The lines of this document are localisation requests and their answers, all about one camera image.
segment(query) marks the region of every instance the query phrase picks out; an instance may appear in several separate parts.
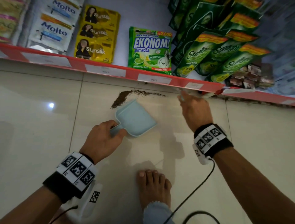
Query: white tile floor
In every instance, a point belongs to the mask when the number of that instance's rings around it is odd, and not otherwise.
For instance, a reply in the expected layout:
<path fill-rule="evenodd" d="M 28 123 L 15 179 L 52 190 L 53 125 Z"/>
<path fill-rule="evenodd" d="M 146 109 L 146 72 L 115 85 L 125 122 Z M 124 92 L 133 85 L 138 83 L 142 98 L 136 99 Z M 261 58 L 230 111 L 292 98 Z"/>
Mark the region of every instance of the white tile floor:
<path fill-rule="evenodd" d="M 200 165 L 192 150 L 192 133 L 173 89 L 89 74 L 84 75 L 87 82 L 82 82 L 79 72 L 48 71 L 47 67 L 5 60 L 0 60 L 0 70 L 0 217 L 41 186 L 69 151 L 78 151 L 92 126 L 114 119 L 112 103 L 119 92 L 134 87 L 166 95 L 131 95 L 128 99 L 137 98 L 158 126 L 139 138 L 125 138 L 98 164 L 97 180 L 104 189 L 90 220 L 140 223 L 138 169 L 156 168 L 171 180 L 174 209 L 212 168 L 211 164 Z M 295 110 L 208 101 L 214 121 L 231 136 L 237 150 L 295 201 L 291 165 Z M 182 223 L 195 210 L 211 212 L 221 223 L 250 223 L 218 169 L 176 213 L 174 221 Z M 194 221 L 213 223 L 203 216 Z"/>

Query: price tag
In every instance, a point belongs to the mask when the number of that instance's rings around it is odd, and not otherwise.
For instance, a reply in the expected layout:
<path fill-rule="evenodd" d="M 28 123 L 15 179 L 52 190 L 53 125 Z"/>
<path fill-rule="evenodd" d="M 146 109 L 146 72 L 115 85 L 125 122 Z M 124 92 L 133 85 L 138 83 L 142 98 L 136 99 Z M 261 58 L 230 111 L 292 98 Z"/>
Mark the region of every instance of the price tag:
<path fill-rule="evenodd" d="M 293 104 L 293 103 L 295 103 L 295 100 L 285 100 L 284 102 L 281 102 L 281 104 L 287 104 L 287 105 Z"/>
<path fill-rule="evenodd" d="M 8 56 L 4 54 L 2 51 L 0 51 L 0 58 L 8 58 Z"/>
<path fill-rule="evenodd" d="M 156 75 L 145 75 L 145 74 L 138 74 L 138 81 L 143 82 L 154 82 L 154 83 L 162 83 L 162 84 L 169 84 L 171 82 L 171 78 L 156 76 Z"/>
<path fill-rule="evenodd" d="M 243 92 L 255 92 L 256 90 L 252 89 L 226 89 L 223 90 L 222 94 L 233 94 L 233 93 L 243 93 Z"/>
<path fill-rule="evenodd" d="M 187 89 L 193 89 L 193 90 L 199 90 L 202 88 L 204 84 L 200 84 L 200 83 L 193 83 L 193 82 L 189 82 L 185 88 Z"/>
<path fill-rule="evenodd" d="M 126 77 L 125 69 L 116 69 L 116 68 L 110 68 L 110 67 L 95 66 L 90 64 L 85 64 L 85 67 L 87 72 L 90 72 L 90 73 Z"/>
<path fill-rule="evenodd" d="M 51 56 L 51 55 L 40 55 L 33 53 L 22 52 L 22 55 L 29 60 L 31 63 L 36 64 L 50 64 L 64 67 L 72 67 L 69 60 L 65 57 Z"/>

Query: wristband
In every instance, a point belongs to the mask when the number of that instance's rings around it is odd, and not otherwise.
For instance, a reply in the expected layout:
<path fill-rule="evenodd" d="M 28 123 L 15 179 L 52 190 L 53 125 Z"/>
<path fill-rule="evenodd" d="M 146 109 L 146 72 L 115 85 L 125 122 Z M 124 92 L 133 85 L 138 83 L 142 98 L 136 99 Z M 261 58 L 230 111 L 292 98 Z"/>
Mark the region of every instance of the wristband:
<path fill-rule="evenodd" d="M 219 151 L 233 147 L 231 141 L 227 139 L 226 134 L 217 124 L 210 123 L 199 127 L 195 131 L 194 137 L 194 143 L 206 157 L 213 158 Z"/>
<path fill-rule="evenodd" d="M 72 197 L 81 198 L 95 178 L 97 169 L 93 160 L 81 153 L 68 155 L 43 185 L 56 194 L 62 203 Z"/>

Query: pant leg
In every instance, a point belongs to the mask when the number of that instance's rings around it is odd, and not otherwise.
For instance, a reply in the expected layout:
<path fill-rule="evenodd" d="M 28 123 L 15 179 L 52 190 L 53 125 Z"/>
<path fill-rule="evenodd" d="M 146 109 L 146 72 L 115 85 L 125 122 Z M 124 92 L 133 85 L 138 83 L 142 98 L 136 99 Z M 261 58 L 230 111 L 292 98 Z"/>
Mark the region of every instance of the pant leg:
<path fill-rule="evenodd" d="M 163 224 L 172 214 L 169 207 L 162 202 L 152 202 L 143 211 L 143 224 Z M 172 218 L 167 224 L 174 224 Z"/>

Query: wire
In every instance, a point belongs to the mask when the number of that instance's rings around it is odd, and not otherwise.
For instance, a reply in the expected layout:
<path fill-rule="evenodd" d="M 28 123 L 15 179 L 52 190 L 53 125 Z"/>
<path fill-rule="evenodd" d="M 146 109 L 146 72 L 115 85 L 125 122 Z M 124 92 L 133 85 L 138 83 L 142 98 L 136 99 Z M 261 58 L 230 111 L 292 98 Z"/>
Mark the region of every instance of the wire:
<path fill-rule="evenodd" d="M 212 218 L 215 220 L 215 222 L 216 222 L 217 224 L 220 224 L 220 222 L 217 220 L 217 218 L 215 218 L 212 214 L 210 214 L 209 212 L 206 212 L 206 211 L 195 211 L 195 212 L 192 212 L 191 214 L 189 214 L 189 215 L 185 218 L 185 220 L 183 221 L 182 224 L 186 224 L 186 223 L 189 221 L 189 219 L 190 219 L 191 217 L 193 217 L 193 216 L 195 216 L 195 215 L 198 215 L 198 214 L 208 215 L 208 216 L 212 217 Z"/>
<path fill-rule="evenodd" d="M 49 224 L 54 223 L 59 217 L 61 217 L 63 214 L 65 214 L 65 213 L 68 212 L 69 210 L 77 209 L 77 208 L 78 208 L 78 206 L 76 205 L 76 206 L 73 206 L 73 207 L 71 207 L 71 208 L 69 208 L 69 209 L 63 211 L 62 213 L 59 214 L 59 216 L 57 216 L 57 217 L 56 217 L 54 220 L 52 220 L 52 222 L 50 222 Z"/>
<path fill-rule="evenodd" d="M 194 189 L 193 192 L 191 192 L 191 194 L 172 212 L 172 214 L 166 219 L 166 221 L 163 224 L 166 224 L 169 219 L 171 219 L 171 217 L 177 212 L 177 210 L 196 192 L 196 190 L 198 190 L 210 177 L 210 175 L 213 173 L 214 168 L 215 168 L 215 162 L 213 159 L 209 158 L 209 160 L 211 160 L 213 162 L 213 168 L 211 170 L 211 172 L 209 173 L 209 175 L 205 178 L 205 180 L 196 188 Z"/>

